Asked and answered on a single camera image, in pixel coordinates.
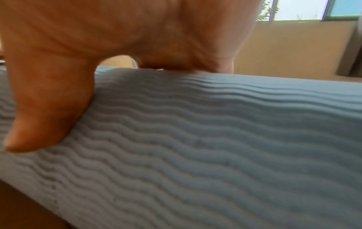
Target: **yoga mat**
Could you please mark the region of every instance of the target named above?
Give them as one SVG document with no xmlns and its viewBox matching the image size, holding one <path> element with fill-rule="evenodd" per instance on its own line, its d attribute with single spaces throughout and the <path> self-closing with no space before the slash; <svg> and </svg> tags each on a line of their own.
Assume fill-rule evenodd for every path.
<svg viewBox="0 0 362 229">
<path fill-rule="evenodd" d="M 0 69 L 0 140 L 14 119 Z M 58 146 L 0 179 L 79 229 L 362 228 L 362 84 L 98 68 Z"/>
</svg>

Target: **beige wall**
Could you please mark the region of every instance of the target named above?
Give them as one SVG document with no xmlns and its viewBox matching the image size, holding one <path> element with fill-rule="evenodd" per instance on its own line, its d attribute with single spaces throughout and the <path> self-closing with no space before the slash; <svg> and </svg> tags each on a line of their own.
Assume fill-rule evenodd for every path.
<svg viewBox="0 0 362 229">
<path fill-rule="evenodd" d="M 258 22 L 235 60 L 235 74 L 362 81 L 334 73 L 355 22 Z M 105 65 L 132 67 L 130 58 Z"/>
</svg>

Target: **sky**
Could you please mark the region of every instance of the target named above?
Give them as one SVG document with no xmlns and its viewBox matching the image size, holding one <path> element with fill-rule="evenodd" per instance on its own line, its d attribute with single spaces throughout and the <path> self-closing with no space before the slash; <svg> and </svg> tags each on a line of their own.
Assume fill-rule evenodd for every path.
<svg viewBox="0 0 362 229">
<path fill-rule="evenodd" d="M 279 0 L 275 20 L 322 19 L 328 0 Z M 332 15 L 360 15 L 362 0 L 336 0 Z"/>
</svg>

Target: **textured mat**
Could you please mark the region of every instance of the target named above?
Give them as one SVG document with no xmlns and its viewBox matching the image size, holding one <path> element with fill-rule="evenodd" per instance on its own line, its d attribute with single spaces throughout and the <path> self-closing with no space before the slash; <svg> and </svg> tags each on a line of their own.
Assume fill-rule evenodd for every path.
<svg viewBox="0 0 362 229">
<path fill-rule="evenodd" d="M 79 229 L 360 229 L 362 84 L 99 68 L 69 137 L 0 179 Z"/>
</svg>

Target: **skin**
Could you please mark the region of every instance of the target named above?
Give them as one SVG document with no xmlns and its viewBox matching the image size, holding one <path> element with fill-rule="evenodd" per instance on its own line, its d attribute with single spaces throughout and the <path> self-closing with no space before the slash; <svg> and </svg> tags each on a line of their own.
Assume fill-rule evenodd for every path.
<svg viewBox="0 0 362 229">
<path fill-rule="evenodd" d="M 91 102 L 98 64 L 233 73 L 262 0 L 0 0 L 0 34 L 17 104 L 10 152 L 59 143 Z"/>
</svg>

